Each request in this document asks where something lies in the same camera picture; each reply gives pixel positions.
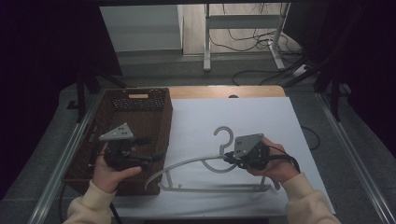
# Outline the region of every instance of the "wicker storage box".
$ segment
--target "wicker storage box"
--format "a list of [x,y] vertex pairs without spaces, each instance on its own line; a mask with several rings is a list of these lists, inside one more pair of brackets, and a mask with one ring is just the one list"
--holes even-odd
[[[99,136],[127,123],[136,137],[151,137],[149,145],[137,147],[136,153],[150,156],[166,152],[169,145],[169,133],[172,121],[172,102],[169,90],[164,89],[125,89],[107,90],[85,131],[82,142],[64,174],[63,182],[84,194],[92,179],[92,168],[89,167],[92,152],[103,146]],[[139,175],[123,180],[117,195],[154,195],[159,194],[159,176],[152,181],[147,190],[146,180],[163,168],[163,161],[152,163]]]

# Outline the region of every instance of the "person's left hand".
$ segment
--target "person's left hand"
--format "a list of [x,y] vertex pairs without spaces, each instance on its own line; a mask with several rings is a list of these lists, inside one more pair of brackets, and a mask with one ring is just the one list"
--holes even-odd
[[[107,148],[107,143],[101,150],[101,154],[104,153]],[[113,168],[107,166],[104,156],[100,155],[96,158],[96,164],[93,171],[92,183],[102,191],[106,193],[112,193],[116,190],[121,180],[138,175],[142,171],[141,167],[133,167],[123,171],[116,171]]]

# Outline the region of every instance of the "person's right hand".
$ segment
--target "person's right hand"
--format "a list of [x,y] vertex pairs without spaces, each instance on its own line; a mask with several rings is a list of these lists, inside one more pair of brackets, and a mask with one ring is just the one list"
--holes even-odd
[[[270,147],[270,155],[285,155],[285,148],[282,145],[275,144],[266,137],[262,138],[262,142]],[[263,170],[248,169],[247,171],[252,175],[268,176],[280,183],[284,183],[299,174],[294,165],[287,160],[269,161]]]

